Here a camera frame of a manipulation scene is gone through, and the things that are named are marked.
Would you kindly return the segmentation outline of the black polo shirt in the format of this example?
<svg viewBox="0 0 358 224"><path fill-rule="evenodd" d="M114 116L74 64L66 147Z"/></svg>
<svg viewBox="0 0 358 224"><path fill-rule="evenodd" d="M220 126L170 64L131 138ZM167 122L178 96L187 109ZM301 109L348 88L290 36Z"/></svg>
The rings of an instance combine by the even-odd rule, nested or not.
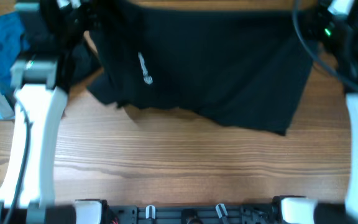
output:
<svg viewBox="0 0 358 224"><path fill-rule="evenodd" d="M288 11L174 11L98 1L101 103L190 110L222 126L285 134L313 61Z"/></svg>

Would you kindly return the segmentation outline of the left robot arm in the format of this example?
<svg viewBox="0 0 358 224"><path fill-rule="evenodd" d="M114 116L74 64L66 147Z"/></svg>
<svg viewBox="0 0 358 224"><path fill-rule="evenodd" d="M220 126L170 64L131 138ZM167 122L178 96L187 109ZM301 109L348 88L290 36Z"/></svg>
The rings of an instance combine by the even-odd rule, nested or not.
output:
<svg viewBox="0 0 358 224"><path fill-rule="evenodd" d="M93 1L17 1L29 48L13 63L14 134L0 188L0 223L101 223L98 200L57 205L58 128L75 71L74 48L97 25Z"/></svg>

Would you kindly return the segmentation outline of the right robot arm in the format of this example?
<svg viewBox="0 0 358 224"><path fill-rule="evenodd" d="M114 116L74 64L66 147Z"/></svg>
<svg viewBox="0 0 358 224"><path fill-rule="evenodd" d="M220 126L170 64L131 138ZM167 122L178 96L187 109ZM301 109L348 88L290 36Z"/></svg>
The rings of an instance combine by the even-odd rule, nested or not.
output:
<svg viewBox="0 0 358 224"><path fill-rule="evenodd" d="M358 1L320 1L305 31L299 23L300 2L291 12L293 26L308 55L345 86L351 122L351 171L343 204L307 197L284 197L280 223L358 223Z"/></svg>

